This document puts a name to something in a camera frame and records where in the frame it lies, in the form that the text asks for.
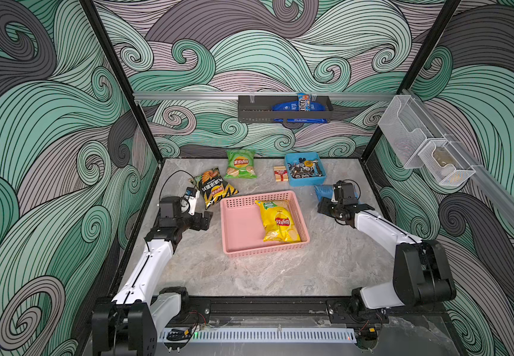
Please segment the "blue chips bag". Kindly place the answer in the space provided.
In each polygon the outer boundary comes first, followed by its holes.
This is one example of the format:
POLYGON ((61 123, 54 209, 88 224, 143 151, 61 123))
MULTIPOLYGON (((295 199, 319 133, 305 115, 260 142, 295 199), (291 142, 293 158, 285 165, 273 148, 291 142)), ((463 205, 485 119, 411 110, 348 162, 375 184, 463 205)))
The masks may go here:
POLYGON ((323 199, 327 199, 330 203, 335 203, 335 193, 332 185, 315 185, 314 186, 316 197, 319 201, 319 205, 323 199))

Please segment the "black yellow chips bag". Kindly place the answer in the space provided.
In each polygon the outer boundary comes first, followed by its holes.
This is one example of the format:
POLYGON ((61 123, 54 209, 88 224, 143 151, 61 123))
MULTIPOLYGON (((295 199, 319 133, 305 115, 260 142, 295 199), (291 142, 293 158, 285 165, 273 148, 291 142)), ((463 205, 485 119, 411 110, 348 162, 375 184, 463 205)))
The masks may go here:
POLYGON ((237 188, 225 181, 218 168, 209 169, 192 178, 190 182, 200 191, 205 209, 239 193, 237 188))

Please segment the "pink plastic basket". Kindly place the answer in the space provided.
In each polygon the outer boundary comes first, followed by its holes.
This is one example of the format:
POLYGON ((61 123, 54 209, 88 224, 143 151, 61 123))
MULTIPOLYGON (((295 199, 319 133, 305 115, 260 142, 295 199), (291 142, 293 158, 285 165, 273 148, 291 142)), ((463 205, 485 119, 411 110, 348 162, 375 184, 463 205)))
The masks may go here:
POLYGON ((221 200, 220 207, 223 251, 230 258, 302 249, 310 243, 307 226, 294 191, 229 197, 221 200), (294 218, 301 241, 296 243, 265 242, 265 228, 259 208, 255 204, 257 200, 288 201, 288 211, 294 218))

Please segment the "green chips bag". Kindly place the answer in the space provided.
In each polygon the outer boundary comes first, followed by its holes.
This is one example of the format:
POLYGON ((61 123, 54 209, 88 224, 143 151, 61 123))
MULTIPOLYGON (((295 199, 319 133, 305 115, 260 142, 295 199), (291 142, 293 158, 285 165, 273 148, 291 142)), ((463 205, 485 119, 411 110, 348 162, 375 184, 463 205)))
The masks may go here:
POLYGON ((255 179, 255 152, 246 149, 227 150, 227 171, 226 179, 255 179))

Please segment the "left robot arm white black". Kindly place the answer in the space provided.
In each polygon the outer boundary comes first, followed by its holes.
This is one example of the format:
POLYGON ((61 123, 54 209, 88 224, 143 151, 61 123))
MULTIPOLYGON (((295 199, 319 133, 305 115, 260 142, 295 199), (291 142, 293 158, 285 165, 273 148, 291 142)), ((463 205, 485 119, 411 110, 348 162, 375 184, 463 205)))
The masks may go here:
POLYGON ((110 302, 92 315, 93 355, 154 355, 166 325, 182 313, 188 294, 182 287, 155 296, 157 282, 183 233, 206 231, 212 212, 196 212, 196 199, 163 197, 141 259, 110 302))

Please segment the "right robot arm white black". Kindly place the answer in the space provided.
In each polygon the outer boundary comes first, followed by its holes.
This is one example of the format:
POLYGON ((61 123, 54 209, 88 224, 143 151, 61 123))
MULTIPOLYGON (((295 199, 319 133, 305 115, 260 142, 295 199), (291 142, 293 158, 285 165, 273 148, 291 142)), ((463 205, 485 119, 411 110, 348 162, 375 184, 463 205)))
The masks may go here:
POLYGON ((359 187, 351 179, 316 185, 314 189, 319 214, 366 234, 393 258, 389 282, 356 291, 361 308, 417 307, 456 298, 456 284, 440 242, 412 235, 386 220, 374 207, 361 203, 359 187))

